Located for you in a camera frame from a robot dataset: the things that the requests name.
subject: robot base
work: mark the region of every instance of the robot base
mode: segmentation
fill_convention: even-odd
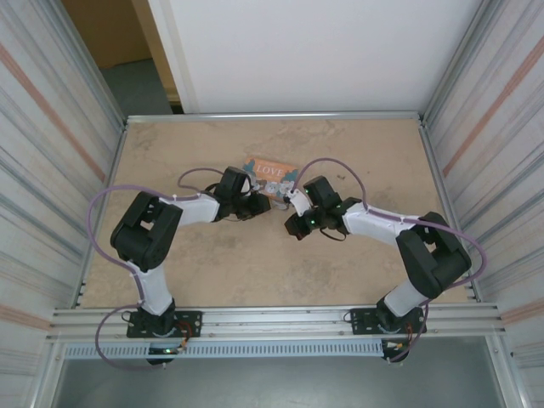
[[[128,319],[127,337],[186,338],[188,334],[189,337],[200,337],[202,312],[195,310],[174,311],[174,308],[175,306],[172,307],[172,315],[169,316],[166,324],[164,322],[164,314],[162,316],[153,316],[142,309],[131,312]],[[190,333],[187,333],[187,325],[190,327]]]
[[[421,308],[415,308],[406,316],[403,316],[396,325],[396,330],[386,330],[377,317],[376,308],[351,309],[349,311],[349,321],[353,334],[409,334],[408,328],[411,326],[411,332],[417,333],[423,324],[423,311]],[[423,333],[427,332],[427,327],[423,328]]]

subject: corrugated metal wall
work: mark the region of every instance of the corrugated metal wall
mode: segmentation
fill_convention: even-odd
[[[460,224],[490,256],[482,295],[542,406],[544,1],[499,3],[428,130]]]
[[[122,119],[55,2],[0,3],[0,406],[22,406],[69,308]]]

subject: gray floor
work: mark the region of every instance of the gray floor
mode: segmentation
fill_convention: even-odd
[[[124,115],[172,115],[153,59],[117,65],[100,72]]]
[[[217,359],[127,372],[68,361],[54,406],[502,407],[490,364],[485,340],[473,337],[423,339],[403,366],[376,357]]]

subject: perforated metal strip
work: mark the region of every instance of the perforated metal strip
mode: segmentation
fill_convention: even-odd
[[[155,359],[149,355],[149,343],[104,343],[103,353],[112,359]],[[310,357],[310,356],[383,356],[380,339],[300,340],[259,342],[193,342],[173,358],[221,359],[249,357]],[[99,356],[91,343],[74,343],[65,353],[67,360],[94,360]]]

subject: doorway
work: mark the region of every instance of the doorway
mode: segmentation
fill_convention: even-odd
[[[62,0],[124,116],[183,113],[147,0]]]

